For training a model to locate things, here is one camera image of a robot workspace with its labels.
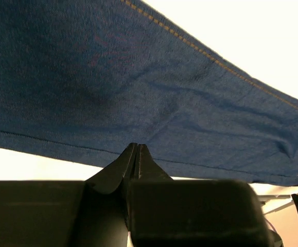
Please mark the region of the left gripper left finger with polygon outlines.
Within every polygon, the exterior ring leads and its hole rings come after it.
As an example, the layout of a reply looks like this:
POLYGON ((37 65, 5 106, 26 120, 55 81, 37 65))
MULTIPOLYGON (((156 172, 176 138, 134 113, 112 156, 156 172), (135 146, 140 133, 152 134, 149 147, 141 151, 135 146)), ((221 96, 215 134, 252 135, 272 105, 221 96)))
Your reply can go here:
POLYGON ((136 148, 103 169, 0 149, 0 246, 128 246, 136 148))

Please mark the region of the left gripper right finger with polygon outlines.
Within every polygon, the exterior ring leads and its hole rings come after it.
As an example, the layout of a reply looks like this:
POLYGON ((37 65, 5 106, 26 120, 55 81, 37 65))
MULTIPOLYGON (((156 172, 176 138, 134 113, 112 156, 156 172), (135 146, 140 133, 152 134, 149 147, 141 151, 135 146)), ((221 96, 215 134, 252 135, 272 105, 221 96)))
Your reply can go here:
POLYGON ((139 145, 128 192, 134 246, 279 246, 252 187, 238 180, 175 180, 139 145))

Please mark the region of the dark blue denim trousers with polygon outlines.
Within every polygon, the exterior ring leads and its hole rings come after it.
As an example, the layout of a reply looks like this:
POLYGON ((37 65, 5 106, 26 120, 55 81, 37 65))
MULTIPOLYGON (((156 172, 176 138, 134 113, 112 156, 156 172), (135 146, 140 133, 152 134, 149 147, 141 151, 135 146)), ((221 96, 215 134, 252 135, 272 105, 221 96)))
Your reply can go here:
POLYGON ((0 148, 298 185, 298 99, 141 1, 0 1, 0 148))

